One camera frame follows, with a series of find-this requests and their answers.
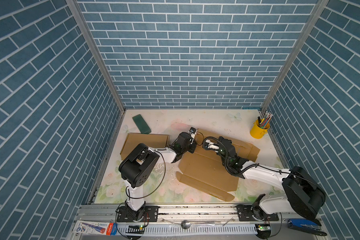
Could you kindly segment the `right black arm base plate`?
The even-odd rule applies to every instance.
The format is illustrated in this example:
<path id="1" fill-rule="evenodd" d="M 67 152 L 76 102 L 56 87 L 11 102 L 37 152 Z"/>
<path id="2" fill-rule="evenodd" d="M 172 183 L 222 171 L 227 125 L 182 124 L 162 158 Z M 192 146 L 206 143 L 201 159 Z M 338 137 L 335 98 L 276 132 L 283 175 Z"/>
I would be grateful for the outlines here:
<path id="1" fill-rule="evenodd" d="M 253 207 L 252 205 L 243 205 L 239 204 L 235 206 L 238 218 L 240 222 L 250 222 L 250 221 L 278 221 L 278 214 L 266 214 L 259 207 Z"/>

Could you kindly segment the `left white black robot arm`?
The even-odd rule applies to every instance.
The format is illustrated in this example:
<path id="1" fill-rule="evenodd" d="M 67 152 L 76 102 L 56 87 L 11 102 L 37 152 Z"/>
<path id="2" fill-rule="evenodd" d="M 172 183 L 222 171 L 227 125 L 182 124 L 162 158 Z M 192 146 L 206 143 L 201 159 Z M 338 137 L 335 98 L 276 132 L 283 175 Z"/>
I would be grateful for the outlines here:
<path id="1" fill-rule="evenodd" d="M 122 161 L 119 172 L 127 186 L 126 213 L 130 221 L 138 222 L 146 216 L 143 184 L 147 181 L 157 161 L 161 159 L 165 164 L 173 164 L 181 160 L 184 153 L 193 153 L 197 146 L 196 134 L 197 130 L 190 128 L 188 132 L 180 133 L 169 147 L 163 149 L 155 149 L 140 143 Z"/>

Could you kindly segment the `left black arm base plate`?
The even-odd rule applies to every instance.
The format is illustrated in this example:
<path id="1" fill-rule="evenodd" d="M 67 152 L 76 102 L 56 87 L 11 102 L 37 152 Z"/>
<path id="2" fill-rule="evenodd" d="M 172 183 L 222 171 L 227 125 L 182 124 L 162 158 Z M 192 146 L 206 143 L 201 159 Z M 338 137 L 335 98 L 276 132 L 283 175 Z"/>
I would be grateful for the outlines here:
<path id="1" fill-rule="evenodd" d="M 157 222 L 159 214 L 158 206 L 143 205 L 139 210 L 134 211 L 128 205 L 119 207 L 117 222 L 131 223 L 142 222 L 146 217 L 146 222 Z"/>

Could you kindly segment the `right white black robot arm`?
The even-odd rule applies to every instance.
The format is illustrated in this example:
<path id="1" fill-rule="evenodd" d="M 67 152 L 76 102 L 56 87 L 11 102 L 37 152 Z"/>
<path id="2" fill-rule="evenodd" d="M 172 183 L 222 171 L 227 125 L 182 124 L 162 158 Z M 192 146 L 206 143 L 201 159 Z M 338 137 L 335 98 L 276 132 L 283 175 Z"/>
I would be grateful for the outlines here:
<path id="1" fill-rule="evenodd" d="M 301 167 L 278 169 L 239 157 L 232 141 L 219 137 L 214 143 L 204 142 L 206 150 L 221 157 L 226 171 L 244 180 L 254 180 L 283 190 L 280 194 L 260 194 L 251 206 L 259 221 L 275 213 L 294 212 L 306 220 L 318 224 L 316 219 L 327 195 L 322 187 Z"/>

